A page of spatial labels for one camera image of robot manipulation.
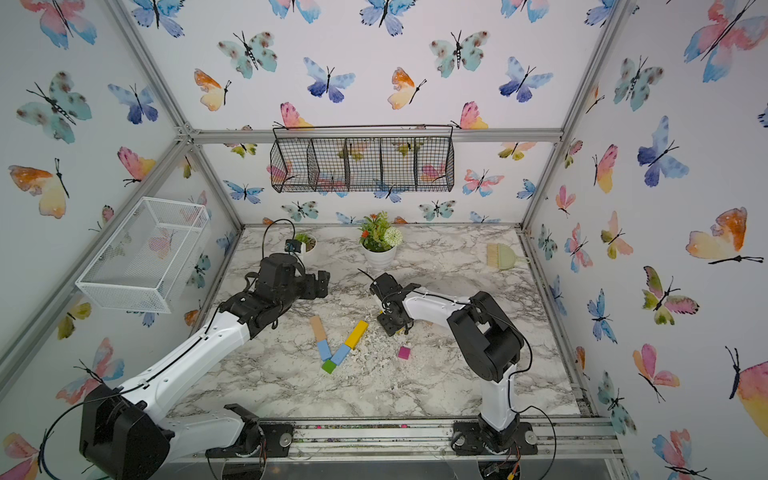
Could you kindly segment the yellow block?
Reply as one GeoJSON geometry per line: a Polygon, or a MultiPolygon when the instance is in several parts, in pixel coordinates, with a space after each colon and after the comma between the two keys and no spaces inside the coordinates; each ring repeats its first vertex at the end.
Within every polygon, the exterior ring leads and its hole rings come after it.
{"type": "Polygon", "coordinates": [[[355,325],[353,331],[346,338],[344,344],[350,349],[355,349],[359,344],[360,340],[362,339],[363,335],[367,331],[368,327],[369,327],[368,322],[364,320],[359,321],[355,325]]]}

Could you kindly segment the natural wood block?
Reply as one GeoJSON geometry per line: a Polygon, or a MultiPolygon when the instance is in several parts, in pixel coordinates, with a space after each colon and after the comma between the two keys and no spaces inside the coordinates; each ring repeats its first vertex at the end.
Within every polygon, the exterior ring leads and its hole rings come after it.
{"type": "Polygon", "coordinates": [[[327,334],[324,329],[323,323],[319,316],[313,316],[310,318],[310,325],[313,330],[315,339],[317,342],[323,342],[327,340],[327,334]]]}

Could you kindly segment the light blue block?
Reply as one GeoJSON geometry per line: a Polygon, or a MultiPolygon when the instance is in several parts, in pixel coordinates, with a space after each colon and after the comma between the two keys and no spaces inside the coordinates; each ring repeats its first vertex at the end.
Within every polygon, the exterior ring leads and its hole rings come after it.
{"type": "Polygon", "coordinates": [[[326,362],[332,358],[332,351],[326,339],[318,341],[317,348],[322,362],[326,362]]]}
{"type": "Polygon", "coordinates": [[[331,361],[336,366],[340,366],[343,363],[343,361],[346,359],[350,351],[351,351],[351,348],[348,345],[342,344],[331,357],[331,361]]]}

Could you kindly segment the green cube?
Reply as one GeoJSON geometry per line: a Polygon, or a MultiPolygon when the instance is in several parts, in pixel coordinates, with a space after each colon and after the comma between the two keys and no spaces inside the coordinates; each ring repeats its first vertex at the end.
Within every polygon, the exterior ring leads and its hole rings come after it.
{"type": "Polygon", "coordinates": [[[328,374],[332,374],[334,370],[336,369],[337,365],[331,360],[328,359],[322,364],[322,370],[325,371],[328,374]]]}

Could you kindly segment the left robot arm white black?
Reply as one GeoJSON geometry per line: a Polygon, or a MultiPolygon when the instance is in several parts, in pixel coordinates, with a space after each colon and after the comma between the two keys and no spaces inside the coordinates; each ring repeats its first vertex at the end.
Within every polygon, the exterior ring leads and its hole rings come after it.
{"type": "Polygon", "coordinates": [[[246,275],[245,289],[180,346],[120,386],[100,385],[86,396],[80,454],[112,479],[149,479],[169,461],[200,452],[264,458],[268,440],[259,417],[238,404],[185,420],[168,414],[222,359],[277,327],[296,301],[326,297],[330,278],[324,270],[307,272],[288,253],[263,258],[246,275]]]}

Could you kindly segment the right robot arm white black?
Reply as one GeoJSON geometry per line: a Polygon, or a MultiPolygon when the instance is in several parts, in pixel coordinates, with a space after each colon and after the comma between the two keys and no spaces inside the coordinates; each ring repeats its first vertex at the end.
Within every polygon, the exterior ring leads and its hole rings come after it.
{"type": "Polygon", "coordinates": [[[528,342],[489,293],[449,296],[415,283],[403,286],[388,273],[372,280],[370,292],[381,302],[377,320],[387,335],[408,331],[417,321],[445,327],[483,381],[478,419],[453,425],[450,446],[455,454],[517,458],[538,453],[532,425],[514,407],[513,378],[528,342]]]}

